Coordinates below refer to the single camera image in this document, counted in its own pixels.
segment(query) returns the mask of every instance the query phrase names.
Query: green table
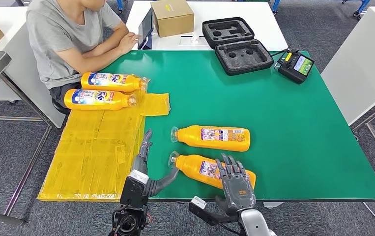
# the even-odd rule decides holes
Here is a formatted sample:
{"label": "green table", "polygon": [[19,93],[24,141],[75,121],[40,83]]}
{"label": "green table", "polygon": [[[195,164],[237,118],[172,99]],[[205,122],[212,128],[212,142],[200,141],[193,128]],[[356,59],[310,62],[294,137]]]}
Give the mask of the green table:
{"label": "green table", "polygon": [[[170,114],[145,121],[153,130],[153,179],[169,172],[173,150],[208,158],[223,152],[171,143],[171,127],[244,127],[251,132],[250,149],[225,153],[256,173],[258,200],[375,201],[375,173],[316,68],[297,85],[273,68],[228,76],[214,51],[132,51],[103,72],[146,76],[148,92],[170,94]],[[223,191],[179,173],[155,198],[217,194]]]}

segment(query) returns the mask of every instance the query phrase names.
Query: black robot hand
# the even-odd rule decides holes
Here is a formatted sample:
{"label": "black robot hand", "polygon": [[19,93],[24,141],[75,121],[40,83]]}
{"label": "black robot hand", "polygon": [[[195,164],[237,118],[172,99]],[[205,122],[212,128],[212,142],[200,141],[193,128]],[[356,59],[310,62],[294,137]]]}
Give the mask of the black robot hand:
{"label": "black robot hand", "polygon": [[255,205],[254,190],[242,163],[235,161],[232,156],[226,156],[224,153],[221,155],[225,166],[219,159],[216,159],[216,164],[219,168],[226,199],[223,200],[216,196],[216,203],[228,215],[234,215],[241,209]]}

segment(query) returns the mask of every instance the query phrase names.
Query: controller screen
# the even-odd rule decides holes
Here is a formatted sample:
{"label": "controller screen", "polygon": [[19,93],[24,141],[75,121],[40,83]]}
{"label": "controller screen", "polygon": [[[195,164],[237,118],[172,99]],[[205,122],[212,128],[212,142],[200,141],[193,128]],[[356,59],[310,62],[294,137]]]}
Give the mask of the controller screen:
{"label": "controller screen", "polygon": [[294,65],[293,69],[297,70],[300,74],[307,76],[310,69],[312,68],[313,61],[300,55],[299,59],[297,60],[296,64]]}

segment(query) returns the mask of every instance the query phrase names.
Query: bottle cap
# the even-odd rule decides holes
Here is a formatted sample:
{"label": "bottle cap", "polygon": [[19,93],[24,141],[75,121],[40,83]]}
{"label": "bottle cap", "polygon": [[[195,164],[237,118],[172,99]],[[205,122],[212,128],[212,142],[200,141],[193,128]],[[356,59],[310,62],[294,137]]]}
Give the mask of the bottle cap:
{"label": "bottle cap", "polygon": [[175,126],[170,131],[170,140],[172,143],[178,142],[178,128]]}
{"label": "bottle cap", "polygon": [[148,82],[150,81],[150,79],[146,78],[146,77],[143,77],[143,78],[140,78],[140,89],[142,91],[147,91],[147,88],[148,88]]}
{"label": "bottle cap", "polygon": [[169,156],[169,167],[170,168],[173,168],[175,167],[175,161],[177,160],[177,158],[180,156],[180,154],[178,154],[178,152],[176,151],[173,151],[170,156]]}
{"label": "bottle cap", "polygon": [[135,94],[129,95],[127,103],[128,103],[128,107],[135,106],[137,104],[137,97],[136,97],[136,95]]}

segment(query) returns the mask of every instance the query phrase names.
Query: yellow bag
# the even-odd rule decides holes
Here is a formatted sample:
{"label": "yellow bag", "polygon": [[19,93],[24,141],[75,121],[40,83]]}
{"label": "yellow bag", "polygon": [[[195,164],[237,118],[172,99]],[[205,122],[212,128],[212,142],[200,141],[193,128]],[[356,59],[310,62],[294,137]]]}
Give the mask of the yellow bag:
{"label": "yellow bag", "polygon": [[135,107],[70,113],[38,199],[119,201],[144,136],[145,116],[170,110],[168,93],[137,93]]}

